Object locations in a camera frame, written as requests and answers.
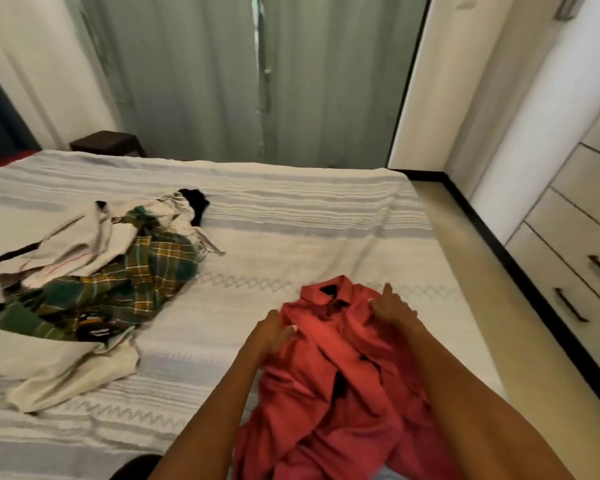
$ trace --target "forearm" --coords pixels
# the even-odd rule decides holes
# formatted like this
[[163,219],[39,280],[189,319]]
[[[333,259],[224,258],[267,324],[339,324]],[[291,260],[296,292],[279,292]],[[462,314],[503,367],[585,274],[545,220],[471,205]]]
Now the forearm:
[[262,359],[248,344],[189,421],[150,480],[224,480],[242,411]]
[[573,480],[542,436],[417,320],[399,328],[416,357],[432,412],[467,480]]

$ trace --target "beige floor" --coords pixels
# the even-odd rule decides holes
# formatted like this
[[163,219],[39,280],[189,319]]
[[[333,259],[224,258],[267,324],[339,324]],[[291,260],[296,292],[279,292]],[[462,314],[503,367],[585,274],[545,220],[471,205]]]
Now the beige floor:
[[509,398],[577,480],[600,480],[600,402],[442,184],[414,182]]

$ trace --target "white bedspread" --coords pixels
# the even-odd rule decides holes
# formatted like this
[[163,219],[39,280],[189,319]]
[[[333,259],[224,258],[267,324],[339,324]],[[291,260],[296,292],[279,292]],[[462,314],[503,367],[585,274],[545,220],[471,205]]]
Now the white bedspread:
[[[295,301],[300,286],[339,274],[378,290],[391,282],[433,334],[504,395],[422,202],[406,177],[387,169],[40,152],[0,169],[0,254],[39,240],[85,201],[181,188],[205,193],[211,205],[202,227],[226,255],[209,255],[138,332],[135,376],[37,416],[0,403],[0,478],[104,479],[138,452],[163,452],[257,320]],[[244,418],[256,401],[252,394]]]

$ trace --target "plaid fabric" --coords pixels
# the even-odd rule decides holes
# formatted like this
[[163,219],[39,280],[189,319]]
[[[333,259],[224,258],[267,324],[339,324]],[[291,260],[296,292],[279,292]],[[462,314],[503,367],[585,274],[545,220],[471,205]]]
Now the plaid fabric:
[[161,227],[143,207],[120,221],[138,229],[126,254],[91,276],[63,276],[16,295],[0,314],[0,329],[53,340],[106,341],[152,320],[193,278],[205,250]]

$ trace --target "hand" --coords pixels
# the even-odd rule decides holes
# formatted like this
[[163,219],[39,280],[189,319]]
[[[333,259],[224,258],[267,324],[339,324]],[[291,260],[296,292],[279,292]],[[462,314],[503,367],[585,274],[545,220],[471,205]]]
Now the hand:
[[369,307],[376,318],[394,326],[420,322],[418,313],[401,300],[398,293],[394,293],[389,283],[384,284],[382,296],[369,300]]
[[269,354],[280,352],[282,346],[297,330],[296,325],[280,328],[278,311],[271,310],[264,320],[260,320],[253,329],[245,346],[251,346],[256,350],[261,360]]

